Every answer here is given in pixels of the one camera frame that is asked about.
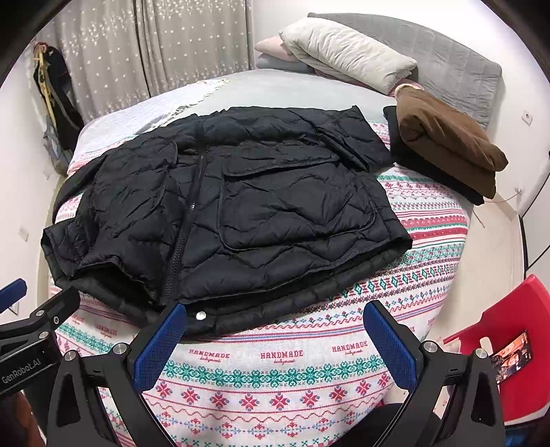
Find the black quilted puffer jacket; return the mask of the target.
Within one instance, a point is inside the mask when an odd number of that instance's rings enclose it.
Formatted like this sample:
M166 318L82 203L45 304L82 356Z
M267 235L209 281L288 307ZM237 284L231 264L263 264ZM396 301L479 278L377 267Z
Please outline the black quilted puffer jacket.
M144 133L79 168L43 231L55 284L144 327L180 302L187 334L269 324L400 258L412 238L357 107L235 107Z

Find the patterned handmade bed blanket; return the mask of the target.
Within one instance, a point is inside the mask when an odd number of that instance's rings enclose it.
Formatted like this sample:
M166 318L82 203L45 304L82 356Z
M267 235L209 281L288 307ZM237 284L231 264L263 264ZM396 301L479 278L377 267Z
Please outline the patterned handmade bed blanket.
M121 144L76 151L71 175ZM393 381L363 328L379 300L423 340L456 275L471 207L403 167L378 176L412 249L377 276L267 327L178 345L146 402L178 446L326 446L367 415ZM136 328L99 301L56 331L62 353L106 353Z

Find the smartphone on chair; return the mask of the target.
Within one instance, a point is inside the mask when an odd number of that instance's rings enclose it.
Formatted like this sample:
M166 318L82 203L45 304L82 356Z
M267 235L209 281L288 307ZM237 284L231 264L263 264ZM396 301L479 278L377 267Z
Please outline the smartphone on chair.
M490 357L496 372L498 385L507 380L532 360L532 350L529 335L524 330L515 340Z

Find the red plastic chair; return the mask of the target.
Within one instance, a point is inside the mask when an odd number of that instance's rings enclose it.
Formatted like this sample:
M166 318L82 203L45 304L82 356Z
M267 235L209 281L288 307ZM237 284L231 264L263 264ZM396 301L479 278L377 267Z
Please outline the red plastic chair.
M530 275L482 313L480 321L444 339L469 354L487 339L507 425L541 417L549 407L549 292Z

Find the black folded garment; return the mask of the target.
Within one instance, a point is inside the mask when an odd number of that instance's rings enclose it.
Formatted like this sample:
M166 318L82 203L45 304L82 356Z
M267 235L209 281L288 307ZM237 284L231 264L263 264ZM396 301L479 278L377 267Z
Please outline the black folded garment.
M439 184L445 185L446 187L464 196L475 206L481 206L485 203L485 200L480 193L474 191L473 188L445 173L445 171L440 170L439 167L436 167L431 162L428 162L405 144L399 133L395 105L384 107L383 114L388 124L390 153L392 154L395 163L409 168L412 171L419 172Z

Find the white quilted bed cover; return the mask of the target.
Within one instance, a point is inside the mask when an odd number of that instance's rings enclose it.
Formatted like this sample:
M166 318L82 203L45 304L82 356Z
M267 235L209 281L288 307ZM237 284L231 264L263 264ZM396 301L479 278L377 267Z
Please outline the white quilted bed cover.
M226 82L227 76L199 81L98 117L90 121L80 132L76 151L101 149L109 143L139 134L152 125L161 124L169 117L177 116L196 106Z

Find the black hanging bag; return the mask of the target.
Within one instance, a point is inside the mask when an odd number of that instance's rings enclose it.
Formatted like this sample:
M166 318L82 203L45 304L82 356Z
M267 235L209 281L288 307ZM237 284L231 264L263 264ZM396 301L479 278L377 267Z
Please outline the black hanging bag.
M54 171L65 176L84 121L72 100L72 79L63 54L54 46L38 42L33 56L34 83L46 108L44 147Z

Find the brown folded garment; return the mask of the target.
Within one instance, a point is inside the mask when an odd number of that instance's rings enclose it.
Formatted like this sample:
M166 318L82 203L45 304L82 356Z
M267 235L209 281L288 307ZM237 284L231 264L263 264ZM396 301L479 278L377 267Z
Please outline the brown folded garment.
M479 124L423 89L403 85L396 91L396 116L402 140L440 170L483 196L496 195L496 174L508 160Z

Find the grey dotted curtain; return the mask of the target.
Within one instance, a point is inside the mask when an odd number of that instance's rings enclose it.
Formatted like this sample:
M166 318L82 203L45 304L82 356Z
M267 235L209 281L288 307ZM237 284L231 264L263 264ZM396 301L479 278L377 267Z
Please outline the grey dotted curtain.
M37 39L63 54L85 121L254 66L247 0L72 1Z

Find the light grey bed sheet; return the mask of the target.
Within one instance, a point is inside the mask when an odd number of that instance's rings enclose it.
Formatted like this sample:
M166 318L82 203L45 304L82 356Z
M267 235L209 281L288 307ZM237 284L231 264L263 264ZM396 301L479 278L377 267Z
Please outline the light grey bed sheet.
M366 120L384 123L383 109L394 104L392 97L339 80L262 69L226 76L221 87L191 112L204 116L250 106L346 110L356 105Z

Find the grey padded headboard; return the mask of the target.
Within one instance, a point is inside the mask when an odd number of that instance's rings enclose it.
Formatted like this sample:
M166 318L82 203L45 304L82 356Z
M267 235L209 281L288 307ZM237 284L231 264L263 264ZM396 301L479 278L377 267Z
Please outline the grey padded headboard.
M410 78L482 128L490 123L502 67L445 34L393 17L310 12L346 25L417 61Z

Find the grey folded blanket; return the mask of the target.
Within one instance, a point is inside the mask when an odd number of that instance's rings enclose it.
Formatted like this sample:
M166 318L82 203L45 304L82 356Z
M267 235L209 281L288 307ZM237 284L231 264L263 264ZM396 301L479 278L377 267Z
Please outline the grey folded blanket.
M287 62L284 59L278 59L265 53L257 57L255 67L257 69L281 70L298 74L314 74L314 69L304 62Z

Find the cream white pillow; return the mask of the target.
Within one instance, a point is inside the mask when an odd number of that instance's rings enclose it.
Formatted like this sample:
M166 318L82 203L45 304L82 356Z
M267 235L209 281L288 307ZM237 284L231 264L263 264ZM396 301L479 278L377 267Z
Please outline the cream white pillow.
M295 21L279 32L301 62L345 82L356 81L387 94L418 62L351 27L320 18Z

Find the pink pillow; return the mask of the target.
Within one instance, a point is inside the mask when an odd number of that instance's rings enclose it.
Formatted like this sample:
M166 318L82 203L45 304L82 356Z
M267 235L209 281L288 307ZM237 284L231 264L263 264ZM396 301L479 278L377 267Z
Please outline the pink pillow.
M254 45L254 49L281 61L298 62L296 56L284 45L278 35L260 40Z

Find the white wall socket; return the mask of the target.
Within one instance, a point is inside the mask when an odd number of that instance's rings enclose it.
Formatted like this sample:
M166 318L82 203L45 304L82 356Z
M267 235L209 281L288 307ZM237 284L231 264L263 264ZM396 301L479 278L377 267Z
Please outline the white wall socket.
M533 120L533 116L532 116L532 114L529 113L528 111L524 111L524 112L522 113L521 119L522 119L528 126L530 126L531 123L532 123L532 120Z

